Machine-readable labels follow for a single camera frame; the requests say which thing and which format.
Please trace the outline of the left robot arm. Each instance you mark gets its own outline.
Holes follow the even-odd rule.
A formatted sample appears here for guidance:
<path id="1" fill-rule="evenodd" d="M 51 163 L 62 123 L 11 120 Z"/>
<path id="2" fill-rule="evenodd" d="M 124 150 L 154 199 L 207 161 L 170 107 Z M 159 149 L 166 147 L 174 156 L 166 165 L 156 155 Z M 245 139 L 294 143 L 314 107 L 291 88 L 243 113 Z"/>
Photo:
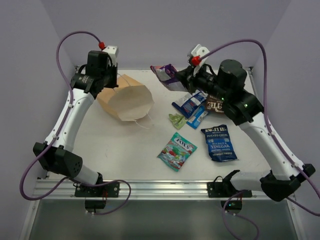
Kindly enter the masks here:
<path id="1" fill-rule="evenodd" d="M 100 174 L 86 167 L 73 149 L 81 123 L 98 94 L 104 88 L 117 87 L 118 53 L 118 47 L 111 45 L 102 51 L 88 53 L 86 65 L 80 68 L 85 72 L 72 77 L 71 92 L 51 133 L 43 143 L 37 142 L 33 146 L 44 170 L 87 184 L 87 192 L 95 197 L 104 190 Z"/>

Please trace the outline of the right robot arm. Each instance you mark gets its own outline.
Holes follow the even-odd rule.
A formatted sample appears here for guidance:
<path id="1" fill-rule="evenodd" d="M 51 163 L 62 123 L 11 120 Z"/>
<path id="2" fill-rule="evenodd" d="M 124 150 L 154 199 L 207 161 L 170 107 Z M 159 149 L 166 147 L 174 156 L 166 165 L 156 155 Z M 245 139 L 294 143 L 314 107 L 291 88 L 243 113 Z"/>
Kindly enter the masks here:
<path id="1" fill-rule="evenodd" d="M 293 194 L 315 173 L 312 164 L 293 156 L 265 115 L 258 98 L 244 89 L 247 72 L 240 62 L 223 60 L 218 72 L 211 74 L 204 66 L 188 66 L 174 75 L 190 93 L 201 90 L 222 101 L 224 114 L 254 142 L 270 170 L 262 173 L 234 170 L 223 180 L 223 192 L 235 196 L 239 191 L 261 191 L 280 202 Z"/>

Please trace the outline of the brown paper bag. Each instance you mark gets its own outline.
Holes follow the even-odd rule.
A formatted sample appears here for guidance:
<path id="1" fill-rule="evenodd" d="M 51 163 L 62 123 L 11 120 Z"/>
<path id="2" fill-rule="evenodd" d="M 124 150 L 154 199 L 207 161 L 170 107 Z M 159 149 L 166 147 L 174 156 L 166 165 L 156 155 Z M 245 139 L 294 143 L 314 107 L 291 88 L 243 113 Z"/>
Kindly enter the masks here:
<path id="1" fill-rule="evenodd" d="M 134 122 L 139 127 L 148 129 L 138 120 L 149 117 L 154 105 L 151 91 L 139 81 L 126 74 L 118 74 L 117 87 L 104 88 L 96 100 L 102 109 L 122 122 Z"/>

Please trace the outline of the green small snack packet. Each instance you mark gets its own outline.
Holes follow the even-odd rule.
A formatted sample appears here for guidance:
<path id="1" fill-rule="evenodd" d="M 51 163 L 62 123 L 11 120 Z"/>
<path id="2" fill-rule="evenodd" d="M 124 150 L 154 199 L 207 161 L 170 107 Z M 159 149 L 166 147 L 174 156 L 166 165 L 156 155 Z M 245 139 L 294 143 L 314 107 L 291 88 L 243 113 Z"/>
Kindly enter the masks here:
<path id="1" fill-rule="evenodd" d="M 178 113 L 176 114 L 169 114 L 168 115 L 170 122 L 172 125 L 177 129 L 180 130 L 187 122 L 187 119 Z"/>

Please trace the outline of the dark blue snack bag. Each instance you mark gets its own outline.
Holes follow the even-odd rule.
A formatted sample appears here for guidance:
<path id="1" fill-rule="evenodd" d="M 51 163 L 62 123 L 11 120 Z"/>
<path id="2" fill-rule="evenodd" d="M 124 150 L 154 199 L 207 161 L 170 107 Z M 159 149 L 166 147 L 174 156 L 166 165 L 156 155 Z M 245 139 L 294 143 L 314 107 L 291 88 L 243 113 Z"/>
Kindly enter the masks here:
<path id="1" fill-rule="evenodd" d="M 207 96 L 207 93 L 196 90 L 194 93 L 187 93 L 184 97 L 172 102 L 171 105 L 186 119 L 189 119 L 200 105 L 206 101 Z"/>

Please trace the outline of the purple Fox's berries candy bag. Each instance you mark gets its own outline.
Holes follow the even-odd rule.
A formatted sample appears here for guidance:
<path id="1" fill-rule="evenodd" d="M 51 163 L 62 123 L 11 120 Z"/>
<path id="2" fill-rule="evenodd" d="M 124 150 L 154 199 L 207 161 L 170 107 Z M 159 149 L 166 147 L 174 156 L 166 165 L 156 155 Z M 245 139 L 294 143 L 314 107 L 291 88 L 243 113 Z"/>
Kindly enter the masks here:
<path id="1" fill-rule="evenodd" d="M 187 92 L 183 84 L 175 77 L 175 74 L 178 71 L 172 64 L 163 66 L 151 65 L 150 69 L 167 90 L 173 92 Z"/>

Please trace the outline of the blue Kettle vinegar chips bag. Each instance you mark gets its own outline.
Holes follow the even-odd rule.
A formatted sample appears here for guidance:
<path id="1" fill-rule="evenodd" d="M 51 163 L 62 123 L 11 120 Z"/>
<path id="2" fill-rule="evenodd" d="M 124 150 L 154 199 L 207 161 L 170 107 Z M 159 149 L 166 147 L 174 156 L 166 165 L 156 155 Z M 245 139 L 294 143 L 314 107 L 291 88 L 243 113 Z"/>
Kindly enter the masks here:
<path id="1" fill-rule="evenodd" d="M 231 142 L 228 127 L 225 124 L 203 128 L 208 154 L 214 162 L 229 162 L 238 160 Z"/>

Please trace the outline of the brown Kettle chips bag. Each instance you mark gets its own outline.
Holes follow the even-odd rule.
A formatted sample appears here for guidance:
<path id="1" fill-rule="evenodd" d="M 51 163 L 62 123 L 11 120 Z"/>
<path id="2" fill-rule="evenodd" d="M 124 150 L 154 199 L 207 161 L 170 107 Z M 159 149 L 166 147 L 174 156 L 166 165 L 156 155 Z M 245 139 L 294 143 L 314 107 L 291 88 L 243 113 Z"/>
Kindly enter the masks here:
<path id="1" fill-rule="evenodd" d="M 215 112 L 219 114 L 223 114 L 224 111 L 222 109 L 222 104 L 223 102 L 219 100 L 218 98 L 214 97 L 211 94 L 208 94 L 206 97 L 206 102 L 205 102 L 205 110 L 208 112 Z"/>

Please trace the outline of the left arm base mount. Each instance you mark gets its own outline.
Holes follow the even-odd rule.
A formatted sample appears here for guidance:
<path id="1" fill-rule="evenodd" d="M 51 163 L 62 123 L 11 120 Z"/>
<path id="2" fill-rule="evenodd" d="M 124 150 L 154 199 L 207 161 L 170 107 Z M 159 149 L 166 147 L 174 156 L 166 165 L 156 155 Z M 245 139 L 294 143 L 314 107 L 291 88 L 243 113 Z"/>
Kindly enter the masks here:
<path id="1" fill-rule="evenodd" d="M 100 213 L 107 205 L 108 198 L 117 198 L 120 191 L 120 182 L 115 181 L 99 187 L 83 186 L 74 183 L 77 198 L 84 198 L 84 208 L 89 213 Z"/>

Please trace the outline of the teal Fox's candy bag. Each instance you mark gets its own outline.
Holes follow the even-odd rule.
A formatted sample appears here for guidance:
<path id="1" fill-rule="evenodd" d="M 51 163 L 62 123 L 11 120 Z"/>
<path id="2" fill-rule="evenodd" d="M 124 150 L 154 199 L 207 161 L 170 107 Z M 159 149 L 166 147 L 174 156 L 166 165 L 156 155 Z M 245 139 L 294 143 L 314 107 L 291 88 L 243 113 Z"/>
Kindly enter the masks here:
<path id="1" fill-rule="evenodd" d="M 178 172 L 187 159 L 197 150 L 197 146 L 175 132 L 157 158 Z"/>

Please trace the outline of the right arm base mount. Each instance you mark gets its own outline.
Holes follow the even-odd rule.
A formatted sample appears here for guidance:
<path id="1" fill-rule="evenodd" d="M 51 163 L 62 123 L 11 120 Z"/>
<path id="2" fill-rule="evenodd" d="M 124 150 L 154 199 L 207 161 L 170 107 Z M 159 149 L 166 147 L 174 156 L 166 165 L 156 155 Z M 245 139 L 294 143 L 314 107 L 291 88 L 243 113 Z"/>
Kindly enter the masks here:
<path id="1" fill-rule="evenodd" d="M 240 172 L 240 170 L 233 170 L 226 177 L 218 175 L 213 181 L 206 183 L 207 194 L 209 198 L 230 198 L 239 192 L 231 184 L 231 178 Z M 231 200 L 226 205 L 228 213 L 238 214 L 243 207 L 242 198 L 251 198 L 253 196 L 251 190 L 245 190 L 244 193 L 237 196 L 236 200 Z"/>

